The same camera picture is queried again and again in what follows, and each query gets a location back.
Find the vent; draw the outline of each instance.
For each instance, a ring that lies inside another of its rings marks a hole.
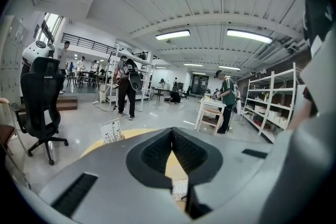
[[[97,179],[97,176],[82,174],[51,206],[71,217]]]
[[[257,59],[260,61],[263,61],[264,59],[268,58],[269,55],[274,52],[274,50],[277,48],[277,46],[275,44],[270,44],[267,45],[262,51],[261,53],[258,55]]]

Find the ceiling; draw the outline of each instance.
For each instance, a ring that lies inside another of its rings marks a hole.
[[[305,0],[34,1],[38,9],[108,31],[174,65],[203,65],[192,71],[214,73],[219,65],[239,67],[240,71],[228,71],[236,78],[290,56],[294,51],[286,49],[286,44],[303,38]],[[276,45],[229,37],[229,28],[270,36]],[[189,29],[191,36],[175,38],[170,43],[155,39],[157,34],[180,29]]]

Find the cabinet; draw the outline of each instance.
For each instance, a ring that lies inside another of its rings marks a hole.
[[[20,67],[28,30],[14,17],[4,16],[0,23],[0,97],[20,104]],[[0,109],[6,123],[7,112]]]

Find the window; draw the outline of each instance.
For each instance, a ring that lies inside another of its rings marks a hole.
[[[36,35],[36,40],[43,41],[45,44],[53,43],[62,19],[63,17],[57,14],[45,13],[43,23]]]

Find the black pants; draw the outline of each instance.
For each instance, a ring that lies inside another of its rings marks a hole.
[[[67,73],[65,72],[65,69],[61,69],[61,74],[64,75],[64,76],[67,75]]]
[[[233,105],[227,105],[223,111],[223,124],[222,126],[218,129],[221,132],[226,132],[227,129],[229,128],[229,122],[230,122],[230,116],[232,113]]]
[[[120,79],[119,83],[119,93],[118,93],[118,110],[119,112],[124,111],[125,107],[125,97],[126,94],[128,96],[128,100],[130,101],[130,116],[134,117],[134,110],[135,110],[135,91],[131,86],[130,81],[128,78]]]

